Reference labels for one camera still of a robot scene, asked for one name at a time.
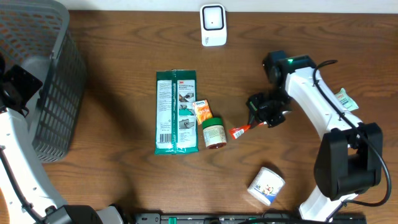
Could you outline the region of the red coffee stick sachet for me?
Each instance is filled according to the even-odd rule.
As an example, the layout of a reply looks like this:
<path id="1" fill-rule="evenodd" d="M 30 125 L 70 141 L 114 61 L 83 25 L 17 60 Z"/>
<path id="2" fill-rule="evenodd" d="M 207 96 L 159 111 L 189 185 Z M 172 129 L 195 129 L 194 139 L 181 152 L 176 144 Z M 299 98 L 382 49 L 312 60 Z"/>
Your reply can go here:
<path id="1" fill-rule="evenodd" d="M 244 133 L 246 133 L 248 130 L 255 128 L 256 126 L 263 126 L 266 125 L 266 122 L 259 123 L 259 124 L 247 124 L 238 128 L 232 128 L 228 132 L 231 135 L 233 139 L 237 139 Z"/>

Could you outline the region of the green lid white jar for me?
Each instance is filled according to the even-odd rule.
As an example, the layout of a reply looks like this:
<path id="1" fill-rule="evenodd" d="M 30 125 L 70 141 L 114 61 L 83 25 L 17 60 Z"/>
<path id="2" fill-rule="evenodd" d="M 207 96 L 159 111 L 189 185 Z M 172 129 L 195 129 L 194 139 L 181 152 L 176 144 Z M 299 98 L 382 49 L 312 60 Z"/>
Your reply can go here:
<path id="1" fill-rule="evenodd" d="M 217 149 L 227 144 L 223 120 L 210 118 L 202 123 L 203 137 L 207 149 Z"/>

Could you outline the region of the small orange carton box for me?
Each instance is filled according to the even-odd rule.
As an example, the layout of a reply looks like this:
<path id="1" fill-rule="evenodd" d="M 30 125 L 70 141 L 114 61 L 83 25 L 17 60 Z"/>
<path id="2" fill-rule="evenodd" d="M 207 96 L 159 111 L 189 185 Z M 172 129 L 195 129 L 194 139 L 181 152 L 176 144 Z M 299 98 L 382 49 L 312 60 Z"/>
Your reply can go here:
<path id="1" fill-rule="evenodd" d="M 213 118 L 213 114 L 207 100 L 193 102 L 192 106 L 198 125 L 201 125 L 204 121 Z"/>

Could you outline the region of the teal white snack packet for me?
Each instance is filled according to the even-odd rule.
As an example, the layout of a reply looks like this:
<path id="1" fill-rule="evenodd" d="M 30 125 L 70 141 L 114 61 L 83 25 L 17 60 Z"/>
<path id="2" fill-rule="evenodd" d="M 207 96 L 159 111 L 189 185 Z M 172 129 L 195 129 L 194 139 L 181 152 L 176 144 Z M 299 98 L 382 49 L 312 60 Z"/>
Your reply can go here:
<path id="1" fill-rule="evenodd" d="M 350 96 L 348 96 L 344 88 L 341 88 L 341 90 L 336 93 L 335 96 L 348 111 L 354 111 L 359 108 L 357 103 Z"/>

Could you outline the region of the white blue labelled jar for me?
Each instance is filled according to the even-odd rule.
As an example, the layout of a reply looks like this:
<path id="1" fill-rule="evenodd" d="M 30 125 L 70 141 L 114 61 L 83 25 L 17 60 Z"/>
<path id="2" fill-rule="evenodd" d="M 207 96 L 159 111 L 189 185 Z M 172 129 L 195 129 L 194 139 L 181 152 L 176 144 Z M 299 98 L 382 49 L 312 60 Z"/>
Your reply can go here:
<path id="1" fill-rule="evenodd" d="M 262 167 L 248 187 L 248 193 L 264 205 L 270 206 L 284 185 L 285 180 L 281 176 Z"/>

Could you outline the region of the white red package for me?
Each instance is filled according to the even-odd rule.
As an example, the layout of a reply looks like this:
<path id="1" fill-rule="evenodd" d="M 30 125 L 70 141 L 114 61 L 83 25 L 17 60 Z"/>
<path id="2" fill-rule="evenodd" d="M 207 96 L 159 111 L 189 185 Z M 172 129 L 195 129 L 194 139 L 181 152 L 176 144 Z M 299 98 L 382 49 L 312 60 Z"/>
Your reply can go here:
<path id="1" fill-rule="evenodd" d="M 198 152 L 197 100 L 194 70 L 167 70 L 156 73 L 155 154 Z"/>

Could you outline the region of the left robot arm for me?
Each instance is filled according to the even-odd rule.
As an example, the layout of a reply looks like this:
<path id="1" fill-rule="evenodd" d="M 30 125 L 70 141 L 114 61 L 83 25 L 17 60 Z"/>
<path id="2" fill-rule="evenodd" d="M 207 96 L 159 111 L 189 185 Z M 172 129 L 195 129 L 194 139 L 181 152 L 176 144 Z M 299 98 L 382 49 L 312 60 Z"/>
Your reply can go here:
<path id="1" fill-rule="evenodd" d="M 29 139 L 26 106 L 43 83 L 1 59 L 1 192 L 11 223 L 133 223 L 122 208 L 70 205 L 52 185 Z"/>

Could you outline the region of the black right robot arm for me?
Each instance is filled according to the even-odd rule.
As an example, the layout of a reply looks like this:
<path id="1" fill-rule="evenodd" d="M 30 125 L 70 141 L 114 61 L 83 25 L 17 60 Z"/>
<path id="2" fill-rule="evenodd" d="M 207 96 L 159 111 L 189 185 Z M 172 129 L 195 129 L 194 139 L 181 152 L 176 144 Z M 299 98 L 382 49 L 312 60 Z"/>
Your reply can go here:
<path id="1" fill-rule="evenodd" d="M 335 97 L 320 75 L 334 60 L 316 64 L 308 55 L 267 54 L 263 67 L 275 88 L 249 97 L 250 128 L 273 128 L 285 121 L 295 100 L 315 127 L 321 143 L 313 175 L 316 187 L 299 206 L 301 219 L 330 222 L 341 207 L 377 186 L 387 173 L 382 159 L 382 131 L 363 123 Z"/>

